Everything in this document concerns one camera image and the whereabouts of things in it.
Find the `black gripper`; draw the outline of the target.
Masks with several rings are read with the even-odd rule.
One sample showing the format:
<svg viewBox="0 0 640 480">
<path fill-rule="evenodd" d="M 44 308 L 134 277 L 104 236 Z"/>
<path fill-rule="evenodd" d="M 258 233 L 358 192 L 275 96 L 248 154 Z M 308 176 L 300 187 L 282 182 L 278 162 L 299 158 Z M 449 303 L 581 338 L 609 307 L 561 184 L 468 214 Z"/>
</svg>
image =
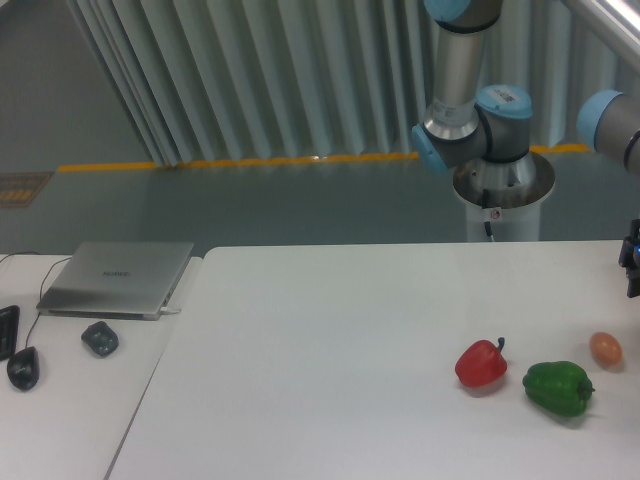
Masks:
<svg viewBox="0 0 640 480">
<path fill-rule="evenodd" d="M 630 223 L 630 233 L 622 240 L 618 264 L 625 269 L 627 297 L 639 296 L 639 219 Z"/>
</svg>

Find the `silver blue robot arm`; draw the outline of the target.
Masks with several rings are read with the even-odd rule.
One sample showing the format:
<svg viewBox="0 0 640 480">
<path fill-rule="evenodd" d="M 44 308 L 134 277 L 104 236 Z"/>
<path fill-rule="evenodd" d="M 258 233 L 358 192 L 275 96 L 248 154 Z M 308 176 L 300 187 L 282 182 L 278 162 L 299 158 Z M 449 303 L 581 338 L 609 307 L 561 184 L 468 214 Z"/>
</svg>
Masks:
<svg viewBox="0 0 640 480">
<path fill-rule="evenodd" d="M 632 1 L 562 1 L 639 73 L 639 6 Z M 411 131 L 423 164 L 454 169 L 469 242 L 539 239 L 540 209 L 555 184 L 547 159 L 530 149 L 532 101 L 516 86 L 478 89 L 487 32 L 503 1 L 424 1 L 439 27 L 432 102 Z M 581 107 L 577 131 L 587 147 L 639 177 L 639 99 L 602 90 Z M 639 218 L 622 240 L 627 296 L 639 297 Z"/>
</svg>

